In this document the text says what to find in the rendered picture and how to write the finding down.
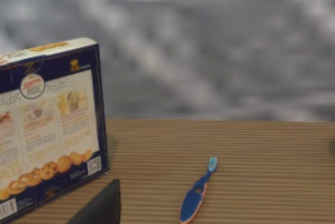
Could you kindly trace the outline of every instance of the gold crown logo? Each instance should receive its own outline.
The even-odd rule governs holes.
[[[71,66],[77,66],[78,63],[79,63],[79,60],[78,60],[78,59],[73,59],[73,60],[70,62]]]

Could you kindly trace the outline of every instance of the box top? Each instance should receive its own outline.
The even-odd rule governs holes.
[[[40,57],[42,55],[53,55],[64,51],[75,50],[82,47],[87,47],[97,44],[96,41],[90,38],[77,38],[68,41],[54,42],[37,46],[25,50],[16,50],[4,54],[0,54],[0,66],[8,65],[24,59]]]

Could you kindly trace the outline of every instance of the logo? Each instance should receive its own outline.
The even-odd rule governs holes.
[[[71,72],[76,72],[80,70],[78,59],[71,60],[70,65],[71,65]]]
[[[45,50],[49,50],[49,49],[53,49],[53,48],[57,48],[57,47],[62,47],[69,44],[68,42],[55,42],[55,43],[50,43],[50,44],[45,44],[45,45],[41,45],[41,46],[37,46],[35,48],[30,48],[30,51],[34,51],[34,52],[41,52],[41,51],[45,51]]]
[[[46,84],[40,75],[30,74],[22,79],[20,91],[26,99],[35,99],[43,94],[45,87]]]

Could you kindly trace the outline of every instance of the blue box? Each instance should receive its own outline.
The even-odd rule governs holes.
[[[99,45],[0,55],[0,223],[107,172]]]

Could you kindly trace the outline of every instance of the round logo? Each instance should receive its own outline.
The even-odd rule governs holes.
[[[23,97],[35,99],[43,94],[45,87],[46,84],[40,75],[30,74],[22,79],[20,91]]]

